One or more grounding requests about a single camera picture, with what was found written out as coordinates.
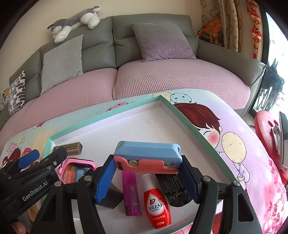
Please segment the curtain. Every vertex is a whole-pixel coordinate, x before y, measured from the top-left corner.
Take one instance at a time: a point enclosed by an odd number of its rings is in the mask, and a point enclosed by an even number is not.
[[[212,18],[220,18],[224,47],[242,52],[244,40],[243,10],[240,0],[200,0],[202,25]]]

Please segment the sofa armrest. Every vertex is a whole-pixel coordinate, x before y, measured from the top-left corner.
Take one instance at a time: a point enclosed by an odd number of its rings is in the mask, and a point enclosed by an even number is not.
[[[199,39],[197,58],[214,63],[238,76],[247,86],[260,79],[266,65],[256,59]]]
[[[10,116],[8,112],[8,104],[6,104],[0,112],[0,131],[3,128],[3,126],[6,124],[9,118]]]

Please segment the black and white patterned pillow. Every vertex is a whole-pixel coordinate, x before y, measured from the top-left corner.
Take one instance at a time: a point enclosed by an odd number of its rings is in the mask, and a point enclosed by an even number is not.
[[[9,90],[9,115],[14,115],[25,105],[25,70],[13,81]]]

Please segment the pink plush cushion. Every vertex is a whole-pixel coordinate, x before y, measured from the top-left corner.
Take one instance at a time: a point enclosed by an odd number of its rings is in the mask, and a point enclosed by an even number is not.
[[[196,59],[142,60],[119,68],[113,98],[121,99],[165,90],[197,88],[215,93],[233,109],[248,102],[250,89],[232,72]]]
[[[55,117],[103,102],[113,101],[117,70],[90,71],[61,83],[28,102],[0,132],[0,149],[15,134]]]

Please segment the white teardrop label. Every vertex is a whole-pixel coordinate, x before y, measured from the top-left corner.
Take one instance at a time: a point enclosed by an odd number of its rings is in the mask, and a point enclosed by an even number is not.
[[[164,203],[152,193],[149,193],[146,209],[149,214],[157,216],[164,211]]]

